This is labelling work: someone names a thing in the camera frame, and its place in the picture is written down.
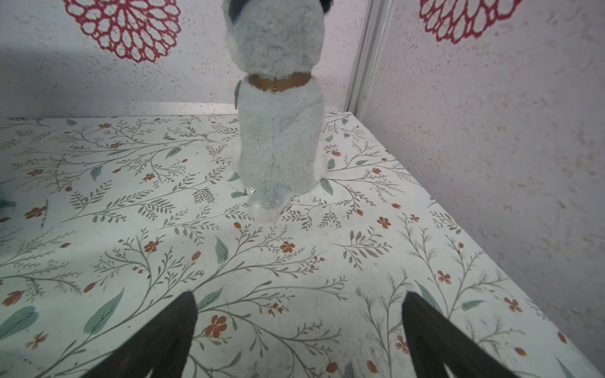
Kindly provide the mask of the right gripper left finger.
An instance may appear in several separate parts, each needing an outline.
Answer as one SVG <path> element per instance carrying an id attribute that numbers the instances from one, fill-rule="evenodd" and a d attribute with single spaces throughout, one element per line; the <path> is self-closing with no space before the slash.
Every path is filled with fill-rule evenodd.
<path id="1" fill-rule="evenodd" d="M 186 291 L 84 378 L 181 378 L 197 319 L 195 297 Z"/>

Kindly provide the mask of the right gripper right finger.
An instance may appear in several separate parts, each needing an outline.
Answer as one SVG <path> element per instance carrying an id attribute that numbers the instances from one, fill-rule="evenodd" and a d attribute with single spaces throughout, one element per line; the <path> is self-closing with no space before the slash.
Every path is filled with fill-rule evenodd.
<path id="1" fill-rule="evenodd" d="M 406 294 L 402 322 L 417 377 L 515 378 L 415 292 Z"/>

